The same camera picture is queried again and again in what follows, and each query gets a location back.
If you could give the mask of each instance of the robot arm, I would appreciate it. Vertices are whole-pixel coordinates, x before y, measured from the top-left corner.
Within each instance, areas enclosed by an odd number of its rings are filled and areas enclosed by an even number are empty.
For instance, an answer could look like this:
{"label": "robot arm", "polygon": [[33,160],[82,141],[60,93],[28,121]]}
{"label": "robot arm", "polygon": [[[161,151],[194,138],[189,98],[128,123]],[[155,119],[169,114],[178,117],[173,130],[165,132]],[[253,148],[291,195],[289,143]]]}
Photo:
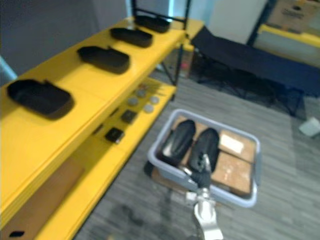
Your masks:
{"label": "robot arm", "polygon": [[216,202],[210,196],[210,160],[207,154],[204,154],[203,158],[205,162],[205,169],[201,173],[192,172],[186,167],[182,168],[182,170],[189,175],[199,187],[197,193],[193,193],[193,197],[191,197],[193,202],[195,202],[193,218],[198,231],[198,236],[201,240],[223,240],[223,234],[217,223],[217,214],[215,209]]}

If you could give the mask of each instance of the black rubber pad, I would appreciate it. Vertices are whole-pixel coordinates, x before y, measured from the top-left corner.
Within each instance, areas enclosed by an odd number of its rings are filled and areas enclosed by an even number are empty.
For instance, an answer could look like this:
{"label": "black rubber pad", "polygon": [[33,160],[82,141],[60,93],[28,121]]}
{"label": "black rubber pad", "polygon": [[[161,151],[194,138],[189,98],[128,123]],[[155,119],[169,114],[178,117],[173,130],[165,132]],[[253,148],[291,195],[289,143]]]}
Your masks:
{"label": "black rubber pad", "polygon": [[127,28],[118,27],[110,29],[110,33],[115,39],[142,48],[147,48],[152,44],[152,35],[141,30],[130,30]]}
{"label": "black rubber pad", "polygon": [[15,102],[49,119],[58,119],[74,106],[70,93],[48,81],[17,80],[7,87],[8,96]]}
{"label": "black rubber pad", "polygon": [[170,165],[177,166],[191,147],[195,133],[194,121],[186,120],[179,123],[162,146],[162,159]]}
{"label": "black rubber pad", "polygon": [[196,140],[189,160],[189,167],[196,172],[201,173],[205,168],[203,155],[207,154],[211,164],[211,171],[216,168],[219,154],[219,134],[212,128],[204,130]]}
{"label": "black rubber pad", "polygon": [[84,46],[78,49],[77,53],[82,61],[115,74],[123,74],[130,65],[127,54],[111,47],[103,49],[98,46]]}
{"label": "black rubber pad", "polygon": [[146,27],[158,33],[165,33],[169,30],[170,22],[160,17],[136,16],[134,22],[137,25]]}

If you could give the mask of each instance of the yellow shelf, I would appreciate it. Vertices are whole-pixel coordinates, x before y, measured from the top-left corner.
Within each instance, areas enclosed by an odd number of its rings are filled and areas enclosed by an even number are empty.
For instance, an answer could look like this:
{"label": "yellow shelf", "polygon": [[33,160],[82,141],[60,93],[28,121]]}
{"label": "yellow shelf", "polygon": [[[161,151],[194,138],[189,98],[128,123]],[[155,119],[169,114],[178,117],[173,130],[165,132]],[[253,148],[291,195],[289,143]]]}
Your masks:
{"label": "yellow shelf", "polygon": [[[188,38],[185,38],[183,42],[184,50],[188,52],[193,52],[195,47],[191,44],[191,40],[198,34],[198,32],[204,27],[205,23],[202,20],[189,18],[186,26],[185,32],[188,34]],[[172,29],[183,29],[183,23],[179,21],[172,21]]]}
{"label": "yellow shelf", "polygon": [[292,32],[283,31],[281,29],[277,29],[271,26],[267,26],[265,24],[262,24],[258,30],[259,34],[261,34],[262,32],[269,32],[285,38],[293,39],[295,41],[298,41],[304,44],[314,46],[316,48],[320,48],[320,36],[317,36],[317,35],[312,35],[306,32],[301,34],[292,33]]}
{"label": "yellow shelf", "polygon": [[[125,19],[113,27],[127,27]],[[75,106],[66,116],[48,120],[14,103],[1,88],[1,228],[77,149],[92,131],[133,91],[177,45],[184,31],[153,35],[148,48],[111,38],[108,29],[68,48],[19,79],[48,79],[70,92]],[[76,51],[107,45],[130,55],[129,69],[120,75],[82,63]]]}
{"label": "yellow shelf", "polygon": [[[87,138],[70,156],[85,168],[85,173],[42,228],[36,240],[66,240],[74,236],[176,90],[174,86],[151,78],[147,79],[147,83],[157,88],[153,92],[149,91],[138,106],[129,107],[127,101],[124,101],[118,111],[104,121],[99,132]],[[154,105],[152,113],[145,113],[143,106],[152,95],[159,97],[160,102]],[[120,119],[126,109],[138,111],[132,124]],[[122,129],[125,133],[119,144],[104,138],[112,127]]]}

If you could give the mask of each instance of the cardboard box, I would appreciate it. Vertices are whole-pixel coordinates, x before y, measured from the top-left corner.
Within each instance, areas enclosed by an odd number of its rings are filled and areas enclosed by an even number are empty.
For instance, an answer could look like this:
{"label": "cardboard box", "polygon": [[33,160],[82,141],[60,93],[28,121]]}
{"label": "cardboard box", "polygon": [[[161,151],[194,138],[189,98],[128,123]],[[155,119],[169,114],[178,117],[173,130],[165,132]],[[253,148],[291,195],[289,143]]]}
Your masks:
{"label": "cardboard box", "polygon": [[219,149],[249,163],[255,161],[256,147],[256,143],[246,137],[227,130],[220,132]]}
{"label": "cardboard box", "polygon": [[237,195],[247,195],[251,192],[252,165],[235,156],[220,152],[211,180],[215,185],[227,187]]}
{"label": "cardboard box", "polygon": [[302,33],[320,9],[319,0],[278,0],[267,25],[293,33]]}

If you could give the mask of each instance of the black tray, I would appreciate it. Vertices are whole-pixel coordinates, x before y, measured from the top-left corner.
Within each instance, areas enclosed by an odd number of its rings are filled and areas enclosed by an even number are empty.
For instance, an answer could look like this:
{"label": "black tray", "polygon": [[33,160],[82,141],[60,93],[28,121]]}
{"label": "black tray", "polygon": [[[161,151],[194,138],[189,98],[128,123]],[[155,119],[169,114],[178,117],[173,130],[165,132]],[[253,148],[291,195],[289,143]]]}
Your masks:
{"label": "black tray", "polygon": [[48,81],[17,80],[7,87],[7,93],[15,102],[49,119],[61,118],[74,106],[70,93]]}
{"label": "black tray", "polygon": [[136,16],[134,22],[137,25],[144,26],[158,33],[165,33],[169,30],[170,22],[160,18],[151,16]]}
{"label": "black tray", "polygon": [[127,54],[111,47],[104,49],[98,46],[84,46],[79,48],[77,53],[82,61],[115,74],[123,74],[130,65]]}
{"label": "black tray", "polygon": [[110,29],[110,33],[115,39],[122,40],[142,48],[147,48],[152,44],[152,35],[145,31],[118,27]]}

